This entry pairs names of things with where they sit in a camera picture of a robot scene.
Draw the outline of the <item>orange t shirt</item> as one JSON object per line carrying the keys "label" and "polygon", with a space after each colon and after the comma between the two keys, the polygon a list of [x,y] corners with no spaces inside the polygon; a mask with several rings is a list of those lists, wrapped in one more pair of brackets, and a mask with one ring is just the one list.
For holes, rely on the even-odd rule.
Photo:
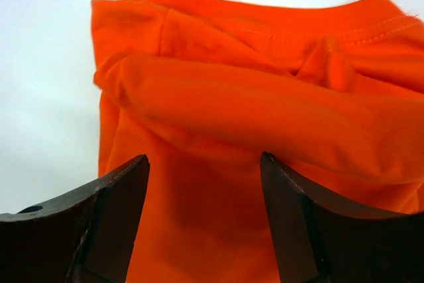
{"label": "orange t shirt", "polygon": [[390,0],[91,8],[99,174],[150,163],[128,282],[277,282],[263,152],[360,203],[423,210],[423,22]]}

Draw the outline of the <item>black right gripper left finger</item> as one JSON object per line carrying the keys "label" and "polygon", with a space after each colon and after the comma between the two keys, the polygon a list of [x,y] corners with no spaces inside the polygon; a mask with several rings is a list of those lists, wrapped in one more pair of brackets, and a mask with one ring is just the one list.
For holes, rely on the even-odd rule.
{"label": "black right gripper left finger", "polygon": [[1,281],[125,282],[149,171],[140,155],[58,197],[1,214]]}

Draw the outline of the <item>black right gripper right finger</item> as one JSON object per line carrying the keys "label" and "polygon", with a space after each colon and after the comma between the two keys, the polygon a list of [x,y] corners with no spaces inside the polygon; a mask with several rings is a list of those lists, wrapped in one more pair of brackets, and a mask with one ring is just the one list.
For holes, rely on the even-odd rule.
{"label": "black right gripper right finger", "polygon": [[262,191],[281,282],[423,281],[423,214],[370,207],[265,152]]}

